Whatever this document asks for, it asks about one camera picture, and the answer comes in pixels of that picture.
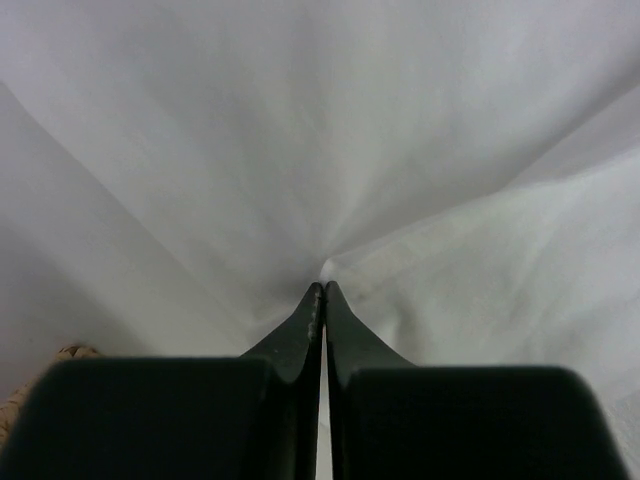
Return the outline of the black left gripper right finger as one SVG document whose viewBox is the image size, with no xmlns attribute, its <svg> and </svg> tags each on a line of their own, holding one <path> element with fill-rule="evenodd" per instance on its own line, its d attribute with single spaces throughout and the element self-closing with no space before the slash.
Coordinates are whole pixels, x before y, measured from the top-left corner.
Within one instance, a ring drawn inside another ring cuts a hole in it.
<svg viewBox="0 0 640 480">
<path fill-rule="evenodd" d="M 560 367 L 419 367 L 325 288 L 337 479 L 625 479 L 588 385 Z"/>
</svg>

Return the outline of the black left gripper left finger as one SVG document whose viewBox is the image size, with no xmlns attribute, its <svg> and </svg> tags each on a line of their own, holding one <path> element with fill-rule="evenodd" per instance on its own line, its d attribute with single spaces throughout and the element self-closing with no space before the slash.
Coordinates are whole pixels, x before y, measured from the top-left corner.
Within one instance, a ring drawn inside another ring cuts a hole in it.
<svg viewBox="0 0 640 480">
<path fill-rule="evenodd" d="M 319 284 L 249 351 L 94 358 L 50 368 L 1 453 L 5 479 L 311 479 Z"/>
</svg>

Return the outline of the white t shirt robot print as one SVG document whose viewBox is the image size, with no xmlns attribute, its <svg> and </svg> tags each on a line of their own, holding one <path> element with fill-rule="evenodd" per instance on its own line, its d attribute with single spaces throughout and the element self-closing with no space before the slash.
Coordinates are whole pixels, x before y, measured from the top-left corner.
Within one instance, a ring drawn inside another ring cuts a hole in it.
<svg viewBox="0 0 640 480">
<path fill-rule="evenodd" d="M 5 1 L 1 390 L 236 354 L 315 280 L 639 443 L 635 1 Z"/>
</svg>

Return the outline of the wicker basket cloth lining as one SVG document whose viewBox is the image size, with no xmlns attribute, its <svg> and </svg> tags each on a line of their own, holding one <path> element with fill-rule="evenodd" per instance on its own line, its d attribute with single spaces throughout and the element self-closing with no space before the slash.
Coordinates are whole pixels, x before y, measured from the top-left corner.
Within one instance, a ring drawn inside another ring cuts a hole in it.
<svg viewBox="0 0 640 480">
<path fill-rule="evenodd" d="M 70 345 L 59 350 L 42 373 L 15 390 L 6 400 L 1 402 L 1 447 L 8 441 L 11 431 L 15 426 L 21 410 L 23 409 L 32 388 L 40 378 L 54 365 L 69 360 L 92 359 L 102 357 L 95 348 L 87 345 Z"/>
</svg>

